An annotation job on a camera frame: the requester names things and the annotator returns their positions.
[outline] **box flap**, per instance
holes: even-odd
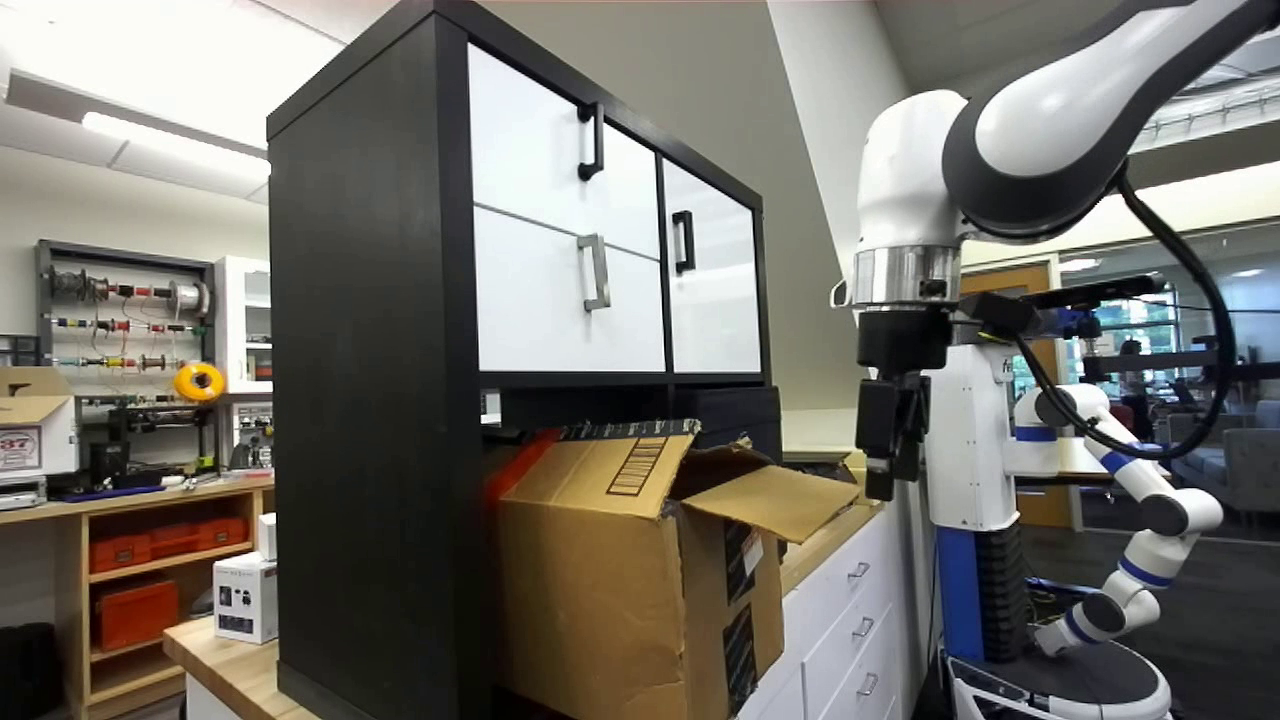
[[[522,477],[503,503],[585,507],[656,519],[691,435],[565,439]]]
[[[0,424],[43,424],[69,395],[57,368],[0,368]]]
[[[831,516],[839,516],[859,497],[857,483],[806,477],[793,466],[755,466],[741,481],[715,483],[709,492],[683,497],[688,507],[741,519],[806,543]]]

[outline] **floor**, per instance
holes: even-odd
[[[1024,527],[1028,572],[1102,582],[1129,531]],[[1205,535],[1160,594],[1165,621],[1129,644],[1156,658],[1183,720],[1280,714],[1280,543]]]

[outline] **ceiling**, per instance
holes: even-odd
[[[265,150],[265,117],[398,0],[0,0],[0,90],[12,71],[89,96],[131,118],[160,118],[235,150]],[[1052,59],[1120,0],[873,0],[910,86],[967,96]],[[1280,36],[1227,56],[1210,83],[1253,86],[1280,68]],[[0,147],[119,168],[167,184],[265,199],[265,173],[198,168],[140,140],[0,102]],[[1248,118],[1134,159],[1135,184],[1165,184],[1280,159],[1280,124]]]

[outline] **black cabinet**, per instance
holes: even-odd
[[[500,155],[511,177],[546,173],[539,155],[554,150],[536,140],[511,143],[522,110],[511,137],[476,137],[488,126],[472,117],[479,59],[560,96],[574,110],[570,132],[585,137],[560,155],[570,192],[548,206],[529,199],[546,184],[511,192],[493,179],[488,143],[507,143]],[[724,393],[750,393],[750,424],[765,424],[762,435],[770,435],[772,411],[765,445],[777,445],[762,195],[470,0],[398,2],[274,110],[267,140],[280,683],[321,714],[493,714],[479,507],[479,448],[493,429],[479,415],[498,415],[493,424],[507,432],[511,424],[681,415],[724,408]],[[673,232],[673,212],[688,206],[670,206],[665,163],[681,163],[741,212],[733,223],[699,228],[709,279],[683,268],[691,235]],[[736,246],[744,264],[715,260],[714,235],[724,228],[750,245]],[[516,286],[516,298],[503,284],[484,286],[493,276],[511,279],[536,268],[536,256],[493,246],[570,260],[582,295],[556,293],[574,298],[576,330],[603,330],[612,312],[603,298],[637,312],[643,330],[609,324],[625,330],[616,345],[629,352],[603,345],[603,362],[522,360],[536,345],[498,352],[488,341],[498,324],[484,312],[548,298],[529,295],[539,284],[522,284],[529,304]],[[736,337],[733,362],[715,362],[715,352],[703,352],[703,362],[675,362],[675,264],[683,293],[699,284],[722,295],[750,293],[741,298],[750,312],[728,328],[750,324],[755,356],[741,360]],[[565,337],[560,321],[548,328],[548,352],[565,352],[565,345],[554,346],[556,330]]]

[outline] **white cabinet door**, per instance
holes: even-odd
[[[656,256],[656,150],[479,48],[470,63],[476,205]]]
[[[670,159],[665,195],[675,372],[762,372],[754,212]]]
[[[222,368],[228,393],[274,393],[274,268],[228,256],[222,264]]]
[[[476,206],[476,304],[479,372],[665,372],[651,256]]]

